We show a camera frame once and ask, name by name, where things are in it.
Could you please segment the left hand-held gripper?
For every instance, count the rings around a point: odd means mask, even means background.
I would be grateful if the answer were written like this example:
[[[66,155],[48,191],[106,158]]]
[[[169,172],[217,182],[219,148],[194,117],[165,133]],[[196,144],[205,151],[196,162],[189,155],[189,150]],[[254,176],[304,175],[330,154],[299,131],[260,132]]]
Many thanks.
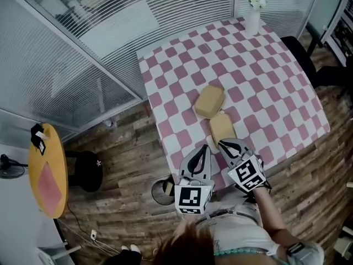
[[[212,180],[206,180],[211,178],[211,151],[207,144],[184,157],[179,175],[185,177],[179,177],[179,183],[174,186],[176,210],[181,214],[204,214],[215,186]]]

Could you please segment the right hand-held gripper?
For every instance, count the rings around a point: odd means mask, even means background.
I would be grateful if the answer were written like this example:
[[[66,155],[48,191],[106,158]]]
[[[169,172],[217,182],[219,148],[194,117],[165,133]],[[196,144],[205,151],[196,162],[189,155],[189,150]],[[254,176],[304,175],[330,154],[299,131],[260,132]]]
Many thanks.
[[[228,171],[228,175],[235,181],[240,190],[249,193],[266,181],[260,161],[255,155],[252,155],[252,151],[243,140],[236,138],[222,139],[218,142],[218,149],[227,166],[233,167]],[[250,157],[241,160],[240,164],[236,165],[239,158],[242,158],[246,153]]]

